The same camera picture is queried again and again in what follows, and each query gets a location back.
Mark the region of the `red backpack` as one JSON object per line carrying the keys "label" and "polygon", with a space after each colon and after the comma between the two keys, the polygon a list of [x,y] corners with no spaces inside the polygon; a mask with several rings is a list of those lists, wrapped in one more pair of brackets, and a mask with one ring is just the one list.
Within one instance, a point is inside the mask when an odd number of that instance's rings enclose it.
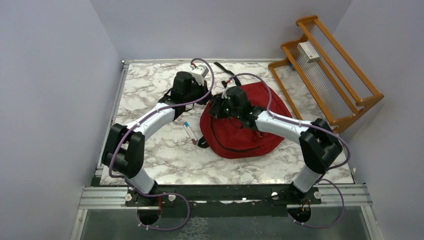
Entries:
{"label": "red backpack", "polygon": [[[242,84],[237,77],[234,78],[234,82],[246,92],[253,106],[267,107],[269,96],[263,83]],[[271,96],[270,110],[291,118],[289,109],[274,90],[271,90]],[[245,128],[234,118],[214,118],[208,112],[212,104],[213,100],[210,100],[200,117],[199,127],[203,134],[202,138],[198,140],[200,148],[209,147],[222,158],[240,159],[266,155],[284,140],[283,137],[275,134]]]}

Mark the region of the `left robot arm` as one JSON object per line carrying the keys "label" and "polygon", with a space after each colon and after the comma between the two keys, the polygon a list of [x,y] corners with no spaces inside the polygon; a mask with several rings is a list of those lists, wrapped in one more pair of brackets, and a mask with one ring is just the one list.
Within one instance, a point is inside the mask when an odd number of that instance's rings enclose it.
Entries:
{"label": "left robot arm", "polygon": [[205,105],[212,96],[205,81],[208,67],[191,68],[190,72],[176,73],[172,87],[152,110],[126,125],[115,123],[106,139],[102,164],[136,188],[138,199],[147,206],[157,200],[157,183],[143,169],[146,140],[186,112],[186,105]]}

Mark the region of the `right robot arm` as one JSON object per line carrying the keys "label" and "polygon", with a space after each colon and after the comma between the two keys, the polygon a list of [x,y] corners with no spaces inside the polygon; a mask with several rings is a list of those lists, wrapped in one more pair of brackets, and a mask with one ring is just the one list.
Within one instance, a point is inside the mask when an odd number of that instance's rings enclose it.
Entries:
{"label": "right robot arm", "polygon": [[289,199],[300,204],[342,152],[329,124],[297,122],[280,97],[262,83],[232,86],[214,95],[200,118],[203,140],[220,157],[259,157],[283,140],[300,146],[304,167],[292,181]]}

